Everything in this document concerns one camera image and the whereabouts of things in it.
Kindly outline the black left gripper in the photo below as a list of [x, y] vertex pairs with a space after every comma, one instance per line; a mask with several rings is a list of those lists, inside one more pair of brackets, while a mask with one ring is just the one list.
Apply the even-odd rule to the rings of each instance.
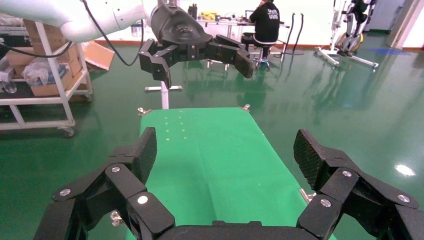
[[217, 34], [214, 38], [186, 11], [162, 4], [150, 16], [150, 26], [158, 44], [148, 39], [138, 52], [140, 69], [152, 74], [166, 89], [172, 87], [170, 67], [179, 62], [214, 60], [234, 65], [246, 79], [253, 75], [254, 64], [245, 45]]

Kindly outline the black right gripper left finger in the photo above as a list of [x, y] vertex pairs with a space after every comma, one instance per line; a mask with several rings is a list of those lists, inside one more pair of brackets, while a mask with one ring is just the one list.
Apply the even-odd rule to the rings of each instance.
[[157, 149], [156, 130], [147, 127], [135, 143], [116, 148], [98, 169], [60, 187], [34, 238], [85, 240], [113, 211], [138, 240], [157, 240], [174, 228], [174, 216], [146, 186]]

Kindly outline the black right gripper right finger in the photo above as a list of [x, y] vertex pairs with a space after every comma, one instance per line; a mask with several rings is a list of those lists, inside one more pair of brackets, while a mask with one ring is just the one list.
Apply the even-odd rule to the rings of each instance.
[[421, 240], [424, 213], [410, 194], [362, 171], [348, 155], [298, 130], [293, 156], [315, 196], [296, 226], [327, 240], [344, 215], [377, 240]]

